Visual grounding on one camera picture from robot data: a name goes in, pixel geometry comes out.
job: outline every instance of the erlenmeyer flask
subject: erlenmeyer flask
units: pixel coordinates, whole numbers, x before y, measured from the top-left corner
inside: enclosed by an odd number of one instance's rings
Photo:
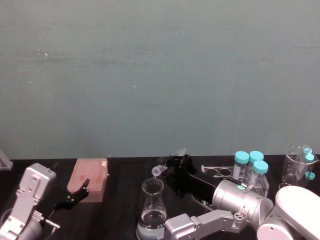
[[[167,218],[167,210],[162,201],[164,183],[160,179],[150,178],[143,182],[142,190],[145,201],[136,235],[140,240],[156,240],[163,234]]]

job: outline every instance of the teal wall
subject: teal wall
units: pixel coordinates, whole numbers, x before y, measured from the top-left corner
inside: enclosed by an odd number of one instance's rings
[[[12,159],[320,144],[318,0],[5,0]]]

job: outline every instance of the cable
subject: cable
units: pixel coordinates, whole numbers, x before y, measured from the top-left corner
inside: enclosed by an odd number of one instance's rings
[[[10,211],[12,211],[12,208],[9,208],[8,210],[6,210],[6,211],[2,214],[1,219],[0,219],[0,226],[3,225],[5,216],[6,216],[7,213],[10,212]]]
[[[48,240],[49,238],[51,238],[53,235],[59,235],[60,236],[60,238],[61,238],[61,235],[59,234],[59,233],[56,233],[59,229],[52,229],[52,231],[51,231],[51,233],[50,233],[50,235],[48,235],[44,240]]]
[[[51,216],[52,216],[55,212],[56,212],[56,210],[55,210],[55,209],[53,209],[53,210],[52,210],[52,212],[50,213],[50,215],[49,215],[46,219],[51,218]]]

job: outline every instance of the pipette tip box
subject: pipette tip box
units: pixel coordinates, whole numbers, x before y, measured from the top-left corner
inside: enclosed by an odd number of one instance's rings
[[[89,195],[82,203],[100,203],[103,200],[108,177],[108,160],[106,158],[78,158],[68,183],[67,189],[74,193],[90,179],[87,189]]]

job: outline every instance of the white robotic arm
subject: white robotic arm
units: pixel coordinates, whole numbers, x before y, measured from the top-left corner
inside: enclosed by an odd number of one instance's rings
[[[303,187],[285,186],[277,192],[275,207],[258,228],[257,238],[295,240],[300,234],[307,240],[319,240],[319,216],[319,196]]]
[[[33,213],[56,178],[56,173],[39,163],[25,170],[11,214],[0,228],[0,239],[15,240],[22,232],[27,235],[25,239],[35,239],[40,235],[42,228]]]
[[[16,191],[16,201],[10,216],[0,226],[0,240],[35,240],[42,233],[44,224],[52,227],[53,233],[60,226],[50,221],[49,213],[59,209],[72,209],[72,207],[86,198],[89,194],[86,179],[80,189],[70,193],[66,187],[54,185],[56,173],[39,163],[26,168]],[[54,195],[54,201],[43,199],[46,194]]]

